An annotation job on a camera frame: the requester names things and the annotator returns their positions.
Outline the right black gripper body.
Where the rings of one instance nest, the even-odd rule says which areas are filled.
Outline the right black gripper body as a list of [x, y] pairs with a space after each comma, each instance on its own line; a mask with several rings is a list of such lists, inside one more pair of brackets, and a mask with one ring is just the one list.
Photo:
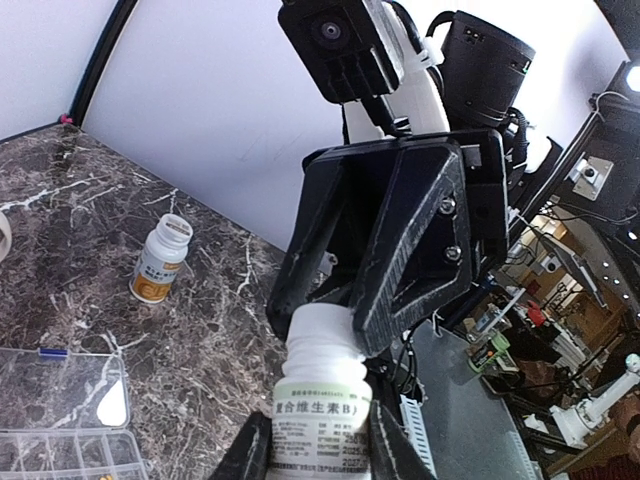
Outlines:
[[314, 301], [349, 306], [398, 154], [407, 147], [435, 144], [452, 144], [462, 152], [471, 229], [470, 285], [493, 260], [505, 256], [506, 172], [502, 141], [495, 131], [469, 130], [334, 147], [329, 149], [331, 155], [341, 158], [344, 169], [345, 203], [313, 282], [317, 288]]

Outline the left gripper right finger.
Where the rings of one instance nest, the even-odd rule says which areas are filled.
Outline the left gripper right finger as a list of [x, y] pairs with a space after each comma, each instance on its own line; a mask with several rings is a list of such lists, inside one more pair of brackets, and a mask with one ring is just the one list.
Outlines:
[[378, 400], [369, 413], [371, 475], [375, 480], [434, 480], [386, 406]]

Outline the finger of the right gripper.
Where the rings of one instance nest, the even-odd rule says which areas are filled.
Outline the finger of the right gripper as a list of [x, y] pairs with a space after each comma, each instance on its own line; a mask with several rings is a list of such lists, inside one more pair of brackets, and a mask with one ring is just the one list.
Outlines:
[[349, 300], [363, 355], [378, 355], [403, 331], [468, 289], [470, 240], [460, 148], [402, 149]]
[[286, 335], [294, 311], [317, 299], [313, 282], [345, 203], [340, 157], [321, 149], [304, 158], [302, 166], [304, 179], [293, 234], [266, 306], [276, 335]]

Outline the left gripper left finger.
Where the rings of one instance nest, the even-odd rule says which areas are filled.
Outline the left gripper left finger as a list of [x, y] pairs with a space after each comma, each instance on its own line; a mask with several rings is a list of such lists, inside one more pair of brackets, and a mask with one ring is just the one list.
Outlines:
[[265, 480], [271, 448], [271, 419], [253, 412], [212, 473], [213, 480]]

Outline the large orange label pill bottle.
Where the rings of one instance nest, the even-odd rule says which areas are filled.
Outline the large orange label pill bottle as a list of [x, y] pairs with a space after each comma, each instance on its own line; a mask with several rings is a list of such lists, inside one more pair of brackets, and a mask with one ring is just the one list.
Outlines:
[[157, 304], [166, 299], [188, 254], [192, 226], [166, 213], [148, 233], [136, 262], [129, 289], [138, 300]]

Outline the clear plastic pill organizer box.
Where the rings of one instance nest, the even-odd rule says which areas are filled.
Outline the clear plastic pill organizer box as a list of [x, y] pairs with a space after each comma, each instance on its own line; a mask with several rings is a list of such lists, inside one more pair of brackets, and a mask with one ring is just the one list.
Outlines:
[[128, 429], [123, 361], [116, 354], [68, 353], [45, 359], [38, 349], [2, 349], [2, 478], [147, 478]]

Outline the blue box latch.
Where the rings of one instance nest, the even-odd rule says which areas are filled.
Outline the blue box latch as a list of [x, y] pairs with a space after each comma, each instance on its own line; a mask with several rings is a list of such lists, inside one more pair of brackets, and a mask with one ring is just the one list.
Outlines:
[[69, 355], [66, 349], [43, 348], [38, 349], [38, 355], [45, 359], [66, 359]]

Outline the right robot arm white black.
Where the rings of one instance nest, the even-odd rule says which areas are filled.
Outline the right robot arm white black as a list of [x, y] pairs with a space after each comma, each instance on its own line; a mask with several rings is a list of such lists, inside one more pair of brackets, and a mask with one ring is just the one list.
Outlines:
[[527, 160], [514, 101], [532, 47], [463, 11], [435, 19], [442, 44], [396, 1], [286, 1], [278, 22], [347, 143], [304, 159], [293, 236], [266, 307], [287, 339], [305, 305], [342, 306], [375, 356], [444, 310], [452, 328], [474, 283], [513, 240], [507, 179]]

